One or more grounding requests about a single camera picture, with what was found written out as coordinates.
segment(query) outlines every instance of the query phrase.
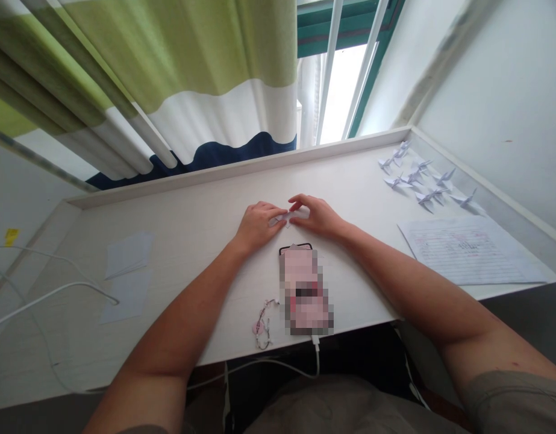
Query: charging cable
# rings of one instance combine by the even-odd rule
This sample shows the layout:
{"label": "charging cable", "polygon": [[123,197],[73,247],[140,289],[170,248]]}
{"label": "charging cable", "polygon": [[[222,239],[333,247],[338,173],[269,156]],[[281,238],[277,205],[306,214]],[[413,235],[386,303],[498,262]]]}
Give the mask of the charging cable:
{"label": "charging cable", "polygon": [[70,260],[69,258],[66,258],[64,256],[53,255],[53,254],[50,254],[50,253],[46,253],[46,252],[43,252],[43,251],[40,251],[40,250],[35,250],[35,249],[27,248],[27,247],[0,246],[0,248],[16,248],[16,249],[19,249],[19,250],[27,250],[27,251],[30,251],[30,252],[33,252],[33,253],[38,253],[38,254],[44,255],[44,256],[49,256],[49,257],[53,257],[53,258],[56,258],[56,259],[64,260],[64,261],[69,262],[70,264],[72,264],[84,278],[86,278],[87,280],[90,281],[90,282],[79,281],[79,282],[73,282],[73,283],[69,283],[67,285],[60,286],[59,288],[54,289],[53,291],[45,294],[44,296],[42,296],[42,297],[40,297],[40,298],[38,298],[34,301],[28,302],[27,299],[25,298],[24,294],[19,290],[19,288],[15,285],[15,283],[12,281],[12,279],[0,270],[0,276],[7,281],[7,283],[11,286],[11,288],[13,288],[13,290],[15,291],[17,296],[21,299],[21,301],[24,304],[24,306],[21,307],[20,309],[17,309],[14,312],[9,313],[5,317],[1,318],[0,319],[0,324],[2,324],[6,320],[14,317],[15,315],[18,315],[19,313],[23,312],[24,310],[28,309],[29,312],[31,313],[31,316],[33,317],[33,321],[35,322],[35,325],[37,326],[37,328],[38,328],[38,330],[39,330],[39,332],[40,332],[40,334],[43,338],[43,341],[45,342],[45,347],[46,347],[46,350],[47,350],[47,358],[49,359],[49,366],[51,367],[51,371],[53,372],[53,375],[57,379],[57,382],[62,387],[67,389],[69,392],[73,392],[73,393],[76,393],[76,394],[79,394],[79,395],[90,395],[90,394],[102,393],[102,391],[81,391],[81,390],[78,390],[78,389],[74,389],[74,388],[70,387],[69,385],[67,385],[61,379],[61,377],[57,373],[57,370],[55,369],[55,363],[53,362],[53,357],[52,357],[52,354],[51,354],[51,346],[49,344],[49,339],[47,338],[47,334],[45,332],[45,329],[43,328],[43,326],[41,325],[41,323],[39,322],[39,320],[35,316],[32,307],[35,304],[43,301],[45,298],[48,298],[51,295],[56,294],[57,292],[60,292],[64,289],[70,288],[72,286],[78,286],[78,285],[87,286],[89,288],[94,289],[95,291],[99,292],[101,295],[107,297],[111,301],[111,303],[113,303],[113,304],[119,304],[119,300],[117,298],[112,297],[111,295],[107,294],[106,292],[104,292],[99,287],[97,282],[94,281],[94,279],[88,277],[85,273],[83,273],[81,268],[79,268],[79,266],[75,262]]}
{"label": "charging cable", "polygon": [[[248,363],[246,363],[246,364],[244,364],[244,365],[242,365],[242,366],[238,366],[237,368],[234,368],[234,369],[232,369],[232,370],[229,370],[229,371],[227,372],[227,374],[228,374],[228,375],[229,375],[229,374],[232,374],[232,373],[234,373],[234,372],[236,372],[236,371],[239,371],[240,369],[244,369],[244,368],[247,368],[248,366],[255,365],[256,363],[274,363],[274,364],[276,364],[276,365],[284,366],[284,367],[286,367],[286,368],[288,368],[288,369],[291,369],[292,371],[297,372],[298,374],[300,374],[300,375],[302,375],[302,376],[304,376],[304,377],[306,377],[306,378],[315,380],[316,378],[318,378],[318,377],[320,376],[320,340],[318,339],[317,336],[312,335],[312,343],[314,344],[314,348],[315,348],[315,350],[316,350],[316,374],[315,374],[315,375],[307,374],[307,373],[305,373],[305,372],[299,370],[298,368],[295,368],[295,367],[293,367],[293,366],[291,366],[291,365],[288,365],[287,363],[280,362],[279,360],[272,360],[272,359],[257,359],[257,360],[253,360],[252,362],[248,362]],[[216,377],[213,377],[212,379],[209,379],[209,380],[204,381],[204,382],[202,382],[202,383],[198,383],[198,384],[196,384],[196,385],[189,386],[189,387],[187,388],[187,390],[192,390],[192,389],[200,388],[201,386],[205,386],[205,385],[208,385],[209,383],[213,383],[214,381],[219,380],[220,378],[225,377],[225,376],[226,376],[226,373],[220,374],[220,375],[218,375],[218,376],[216,376]]]}

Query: hand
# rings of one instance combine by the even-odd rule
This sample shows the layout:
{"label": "hand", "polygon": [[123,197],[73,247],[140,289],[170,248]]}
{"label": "hand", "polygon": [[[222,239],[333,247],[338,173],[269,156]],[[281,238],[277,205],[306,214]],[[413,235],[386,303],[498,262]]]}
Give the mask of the hand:
{"label": "hand", "polygon": [[270,241],[286,225],[286,220],[281,220],[270,227],[269,221],[287,212],[288,210],[278,208],[267,202],[250,205],[246,208],[240,227],[231,242],[241,252],[251,255]]}
{"label": "hand", "polygon": [[310,209],[309,218],[292,217],[290,223],[308,229],[318,235],[335,238],[349,225],[324,199],[299,194],[288,200],[288,202],[294,204],[290,211],[295,211],[302,205]]}

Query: yellow sticker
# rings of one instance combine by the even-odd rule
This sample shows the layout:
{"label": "yellow sticker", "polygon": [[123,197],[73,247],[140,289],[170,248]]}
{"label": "yellow sticker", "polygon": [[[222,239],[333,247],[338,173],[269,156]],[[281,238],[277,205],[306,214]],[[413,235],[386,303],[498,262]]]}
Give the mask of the yellow sticker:
{"label": "yellow sticker", "polygon": [[11,247],[18,236],[18,229],[9,228],[7,230],[7,234],[5,235],[5,247]]}

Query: white paper crane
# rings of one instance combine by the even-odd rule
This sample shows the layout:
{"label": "white paper crane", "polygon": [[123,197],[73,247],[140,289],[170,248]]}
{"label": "white paper crane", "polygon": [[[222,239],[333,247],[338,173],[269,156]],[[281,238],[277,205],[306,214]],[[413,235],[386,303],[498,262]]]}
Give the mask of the white paper crane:
{"label": "white paper crane", "polygon": [[410,140],[406,140],[400,144],[400,149],[404,151],[403,156],[408,152],[410,145],[412,145]]}
{"label": "white paper crane", "polygon": [[420,171],[421,174],[427,175],[426,171],[428,170],[428,165],[432,163],[432,160],[425,160],[425,161],[418,161],[412,162],[412,170]]}
{"label": "white paper crane", "polygon": [[420,170],[412,172],[407,177],[401,177],[401,180],[405,184],[413,185],[413,183],[418,182],[422,185],[422,176],[420,176]]}
{"label": "white paper crane", "polygon": [[453,195],[449,195],[457,204],[459,204],[462,208],[466,207],[466,206],[472,206],[473,208],[476,208],[478,210],[483,210],[483,208],[476,203],[475,201],[472,200],[472,198],[474,197],[476,193],[476,189],[474,189],[471,193],[470,196],[468,197],[461,197],[461,196],[453,196]]}
{"label": "white paper crane", "polygon": [[392,152],[392,161],[398,167],[402,166],[402,157],[404,156],[405,151],[403,149],[395,149]]}
{"label": "white paper crane", "polygon": [[424,195],[422,193],[414,192],[414,194],[416,195],[416,200],[418,200],[418,203],[420,205],[422,205],[427,211],[434,214],[434,204],[433,204],[433,195],[432,195],[432,193]]}
{"label": "white paper crane", "polygon": [[439,176],[439,177],[436,176],[436,175],[433,175],[434,179],[436,179],[436,184],[437,184],[437,185],[444,185],[445,187],[452,188],[452,186],[449,185],[449,183],[447,183],[447,181],[450,181],[450,179],[452,178],[452,175],[453,175],[453,173],[454,173],[454,171],[455,171],[456,169],[457,169],[457,168],[454,168],[454,169],[451,170],[450,172],[447,172],[447,173],[445,173],[445,174],[442,174],[442,175]]}
{"label": "white paper crane", "polygon": [[448,190],[449,190],[449,188],[447,188],[447,187],[441,188],[441,187],[435,186],[435,188],[432,189],[432,191],[429,193],[429,195],[431,195],[432,198],[435,199],[439,204],[444,206],[445,205],[445,202],[444,202],[445,199],[442,197],[442,193],[444,193]]}
{"label": "white paper crane", "polygon": [[406,187],[406,188],[412,187],[412,186],[409,185],[409,184],[405,184],[405,183],[402,181],[402,178],[401,178],[401,177],[398,177],[398,178],[396,178],[396,179],[384,178],[384,182],[387,183],[388,186],[389,186],[391,189],[394,189],[396,186]]}
{"label": "white paper crane", "polygon": [[392,162],[393,159],[388,159],[388,160],[378,160],[378,166],[380,166],[380,168],[386,172],[387,175],[390,175],[390,164]]}

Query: left hand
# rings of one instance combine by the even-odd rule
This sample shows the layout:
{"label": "left hand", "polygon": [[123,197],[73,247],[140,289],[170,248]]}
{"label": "left hand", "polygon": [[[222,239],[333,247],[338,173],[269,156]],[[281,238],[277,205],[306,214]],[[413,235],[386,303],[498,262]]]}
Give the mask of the left hand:
{"label": "left hand", "polygon": [[286,225],[286,221],[282,220],[270,227],[269,221],[287,212],[287,209],[278,208],[267,202],[258,202],[256,205],[250,205],[246,208],[232,243],[247,255],[254,253],[270,241]]}

